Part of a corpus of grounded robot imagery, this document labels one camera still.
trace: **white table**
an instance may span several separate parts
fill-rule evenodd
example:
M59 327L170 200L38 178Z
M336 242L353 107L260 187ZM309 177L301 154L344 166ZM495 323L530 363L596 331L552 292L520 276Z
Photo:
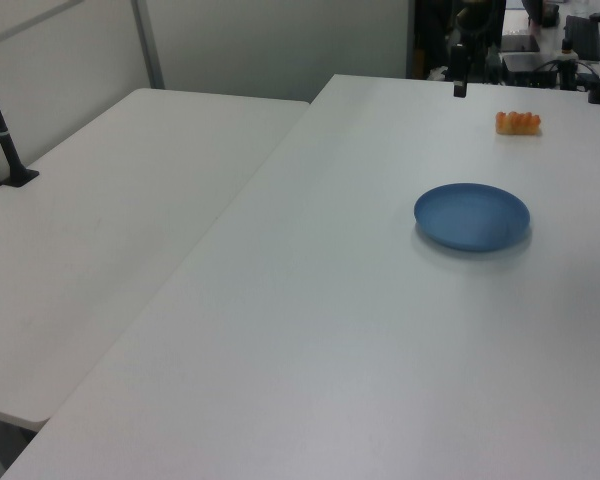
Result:
M424 239L463 181L531 237ZM335 77L4 478L600 479L600 106Z
M0 188L0 420L56 412L306 108L139 90Z
M560 24L554 28L540 28L537 25L529 26L529 15L525 10L507 10L504 17L503 34L533 34L538 41L541 53L552 54L562 48L564 38L564 27L567 24L567 16L571 15L572 2L560 3ZM589 14L600 12L600 0L590 0ZM600 75L600 62L585 62Z

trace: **orange toy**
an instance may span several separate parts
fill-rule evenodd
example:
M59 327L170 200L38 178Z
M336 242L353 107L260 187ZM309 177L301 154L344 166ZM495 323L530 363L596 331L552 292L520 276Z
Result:
M496 132L500 135L537 135L539 130L540 117L530 112L496 114Z

